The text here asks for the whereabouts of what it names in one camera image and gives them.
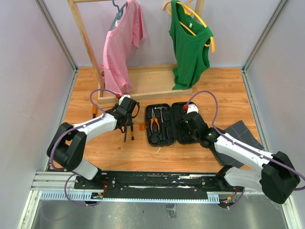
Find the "small orange screwdriver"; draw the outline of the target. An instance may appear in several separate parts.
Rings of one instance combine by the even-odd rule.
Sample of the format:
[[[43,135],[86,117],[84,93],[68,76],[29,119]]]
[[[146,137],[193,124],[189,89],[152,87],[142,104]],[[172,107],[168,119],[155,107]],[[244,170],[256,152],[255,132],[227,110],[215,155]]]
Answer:
[[[97,113],[98,113],[98,109],[97,109],[95,106],[93,106],[93,107],[92,107],[92,117],[93,117],[93,118],[96,118]]]

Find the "orange handled pliers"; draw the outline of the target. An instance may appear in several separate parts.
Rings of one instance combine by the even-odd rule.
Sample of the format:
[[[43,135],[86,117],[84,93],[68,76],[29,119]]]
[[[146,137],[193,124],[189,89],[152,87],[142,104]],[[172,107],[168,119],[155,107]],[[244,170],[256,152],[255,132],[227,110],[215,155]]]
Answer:
[[[160,131],[160,125],[158,123],[158,119],[155,117],[154,109],[152,108],[152,117],[151,117],[151,124],[150,124],[150,130],[154,132],[154,126],[156,126],[156,130]]]

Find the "black plastic tool case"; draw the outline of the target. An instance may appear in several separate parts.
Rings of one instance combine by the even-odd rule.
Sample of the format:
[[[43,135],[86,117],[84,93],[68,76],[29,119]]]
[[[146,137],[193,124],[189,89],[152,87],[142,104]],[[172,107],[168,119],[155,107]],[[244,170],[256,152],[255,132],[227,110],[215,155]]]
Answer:
[[[186,102],[176,102],[172,105],[169,104],[150,104],[145,108],[145,131],[147,136],[147,141],[151,146],[170,146],[175,142],[181,145],[194,144],[196,141],[183,130],[182,121],[185,116],[183,106]],[[154,107],[166,106],[169,109],[163,110],[164,123],[161,122],[160,111],[155,110]],[[158,119],[160,125],[160,131],[156,130],[154,126],[154,132],[150,130],[152,108],[155,112],[155,117]]]

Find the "steel claw hammer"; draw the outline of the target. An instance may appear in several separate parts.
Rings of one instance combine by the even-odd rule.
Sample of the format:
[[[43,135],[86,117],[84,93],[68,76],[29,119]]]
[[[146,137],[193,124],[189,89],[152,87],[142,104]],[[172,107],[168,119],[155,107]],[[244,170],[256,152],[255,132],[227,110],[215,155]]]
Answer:
[[[154,109],[160,111],[161,122],[162,122],[162,124],[163,124],[163,123],[164,123],[164,119],[163,119],[163,110],[168,110],[169,108],[166,107],[166,106],[158,106],[158,107],[154,107]]]

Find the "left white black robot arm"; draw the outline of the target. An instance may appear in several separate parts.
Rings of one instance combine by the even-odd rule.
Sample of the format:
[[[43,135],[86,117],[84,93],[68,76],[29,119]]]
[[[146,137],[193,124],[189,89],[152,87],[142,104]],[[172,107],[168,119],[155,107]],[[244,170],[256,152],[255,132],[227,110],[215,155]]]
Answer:
[[[140,107],[139,102],[123,95],[112,109],[96,118],[74,125],[62,123],[47,149],[47,156],[52,163],[56,162],[63,169],[84,177],[90,188],[98,188],[102,177],[98,174],[99,169],[84,159],[85,146],[104,133],[116,129],[124,133],[136,117],[132,114],[136,107]]]

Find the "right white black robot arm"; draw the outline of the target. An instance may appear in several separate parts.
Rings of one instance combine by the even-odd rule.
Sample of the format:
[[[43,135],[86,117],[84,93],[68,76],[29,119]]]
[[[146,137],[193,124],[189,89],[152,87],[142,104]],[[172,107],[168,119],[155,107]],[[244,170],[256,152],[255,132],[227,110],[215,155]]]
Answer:
[[[198,112],[184,116],[184,126],[203,148],[227,155],[249,170],[225,165],[218,173],[216,186],[226,191],[230,187],[246,187],[262,191],[270,200],[283,204],[300,183],[298,174],[287,154],[260,150],[243,143],[225,131],[208,127]]]

